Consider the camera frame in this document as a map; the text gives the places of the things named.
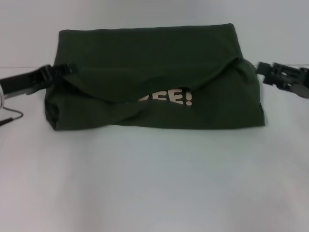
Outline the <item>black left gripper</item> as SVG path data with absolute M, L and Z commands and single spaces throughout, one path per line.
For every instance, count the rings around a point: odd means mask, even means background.
M 45 65 L 40 67 L 38 71 L 1 79 L 0 87 L 6 98 L 23 94 L 29 95 L 37 92 L 40 84 L 59 83 L 63 77 L 77 72 L 78 68 L 75 64 Z

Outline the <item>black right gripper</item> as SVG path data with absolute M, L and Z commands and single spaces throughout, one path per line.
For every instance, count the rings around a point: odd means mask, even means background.
M 259 62 L 256 73 L 263 76 L 263 84 L 275 86 L 278 89 L 291 89 L 302 98 L 309 97 L 309 70 L 296 69 L 286 65 Z

